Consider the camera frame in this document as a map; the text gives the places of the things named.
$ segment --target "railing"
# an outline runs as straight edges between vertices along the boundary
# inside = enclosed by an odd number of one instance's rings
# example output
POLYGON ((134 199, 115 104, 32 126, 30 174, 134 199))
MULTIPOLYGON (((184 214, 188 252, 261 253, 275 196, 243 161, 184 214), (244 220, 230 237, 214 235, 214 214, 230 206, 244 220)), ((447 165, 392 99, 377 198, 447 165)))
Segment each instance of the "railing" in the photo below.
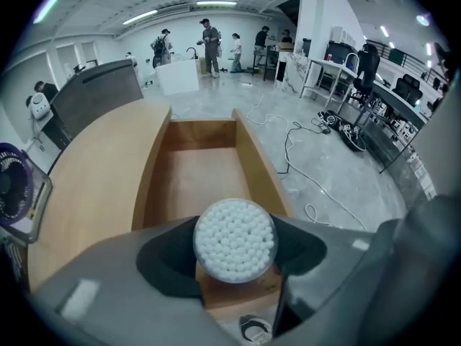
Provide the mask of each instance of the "railing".
POLYGON ((381 58, 392 61, 394 64, 401 66, 411 72, 418 80, 425 81, 431 87, 434 87, 434 80, 440 80, 440 86, 437 90, 440 92, 443 84, 447 83, 445 78, 432 68, 428 68, 425 63, 404 53, 398 49, 392 49, 389 46, 377 43, 376 41, 367 40, 367 43, 376 46, 377 52, 381 58))

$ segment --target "wooden counter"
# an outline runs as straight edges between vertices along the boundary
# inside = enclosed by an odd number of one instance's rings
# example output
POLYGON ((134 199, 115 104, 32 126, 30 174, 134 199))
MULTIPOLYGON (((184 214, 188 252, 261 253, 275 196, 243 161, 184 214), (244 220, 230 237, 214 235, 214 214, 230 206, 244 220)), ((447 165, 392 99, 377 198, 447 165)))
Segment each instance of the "wooden counter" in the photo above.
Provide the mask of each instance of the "wooden counter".
MULTIPOLYGON (((92 123, 63 153, 36 244, 29 248, 35 291, 98 241, 197 216, 213 203, 243 198, 294 217, 282 183, 240 111, 232 118, 172 120, 168 105, 146 100, 92 123)), ((236 318, 277 303, 275 266, 240 285, 210 277, 197 264, 205 308, 236 318)))
POLYGON ((29 247, 31 291, 103 239, 141 229, 153 166, 171 109, 147 100, 108 112, 56 163, 38 241, 29 247))

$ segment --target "backpack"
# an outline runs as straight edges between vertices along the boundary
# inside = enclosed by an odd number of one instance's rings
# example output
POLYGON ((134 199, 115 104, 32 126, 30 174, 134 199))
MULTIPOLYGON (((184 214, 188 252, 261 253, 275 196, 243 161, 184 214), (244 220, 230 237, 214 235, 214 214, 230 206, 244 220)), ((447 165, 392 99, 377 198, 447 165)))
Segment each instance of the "backpack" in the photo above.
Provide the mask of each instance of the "backpack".
POLYGON ((153 46, 153 53, 156 56, 163 55, 165 51, 165 38, 157 37, 156 43, 153 46))

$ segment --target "person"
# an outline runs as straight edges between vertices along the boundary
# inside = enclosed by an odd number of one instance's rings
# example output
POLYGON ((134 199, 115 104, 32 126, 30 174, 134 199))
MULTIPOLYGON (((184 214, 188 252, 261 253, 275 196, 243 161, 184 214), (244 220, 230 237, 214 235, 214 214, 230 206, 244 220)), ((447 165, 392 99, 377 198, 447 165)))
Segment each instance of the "person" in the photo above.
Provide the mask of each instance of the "person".
POLYGON ((290 37, 290 30, 283 31, 283 43, 293 43, 293 39, 290 37))
MULTIPOLYGON (((31 100, 32 100, 32 96, 29 96, 26 99, 27 109, 29 109, 31 100)), ((64 151, 70 143, 69 139, 66 137, 64 132, 61 130, 61 127, 59 126, 59 116, 58 116, 58 113, 56 113, 55 111, 53 111, 53 117, 49 121, 47 121, 47 123, 43 127, 42 132, 51 140, 51 142, 53 142, 56 145, 56 147, 60 151, 64 151)))
MULTIPOLYGON (((254 50, 263 50, 266 47, 266 37, 269 31, 269 27, 263 26, 261 30, 256 35, 256 39, 254 41, 254 50)), ((259 62, 262 59, 262 55, 257 55, 255 58, 254 65, 259 66, 259 62)))
POLYGON ((198 45, 205 43, 205 64, 207 66, 206 76, 213 76, 219 78, 219 66, 218 66, 218 41, 219 32, 215 27, 212 27, 209 19, 202 19, 200 24, 205 28, 203 30, 202 39, 197 42, 198 45))
POLYGON ((173 48, 173 44, 171 43, 169 37, 170 33, 171 32, 166 28, 163 29, 161 31, 161 35, 151 43, 151 48, 154 52, 154 57, 152 60, 152 65, 154 68, 171 63, 171 49, 173 48))
POLYGON ((233 38, 233 49, 230 51, 233 53, 233 63, 231 73, 241 73, 242 66, 240 64, 240 57, 242 56, 242 42, 240 41, 240 35, 237 33, 232 34, 233 38))
POLYGON ((43 81, 39 81, 35 84, 34 90, 35 92, 41 92, 45 95, 46 100, 50 103, 51 110, 55 113, 51 100, 53 100, 54 96, 58 93, 58 88, 54 84, 46 84, 43 81))
POLYGON ((136 60, 136 57, 131 53, 131 51, 128 51, 125 57, 126 59, 130 59, 133 62, 133 68, 135 70, 136 78, 138 78, 139 80, 139 68, 138 68, 138 61, 136 60))

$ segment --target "cotton swab container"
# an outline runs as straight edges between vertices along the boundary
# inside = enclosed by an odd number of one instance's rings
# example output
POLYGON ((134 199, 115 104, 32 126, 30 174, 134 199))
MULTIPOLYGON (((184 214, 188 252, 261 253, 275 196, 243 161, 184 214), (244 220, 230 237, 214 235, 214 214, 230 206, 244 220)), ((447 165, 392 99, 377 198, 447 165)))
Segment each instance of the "cotton swab container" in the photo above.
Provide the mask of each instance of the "cotton swab container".
POLYGON ((194 229, 194 252, 212 277, 227 283, 259 278, 274 262, 277 232, 256 203, 227 199, 212 204, 194 229))

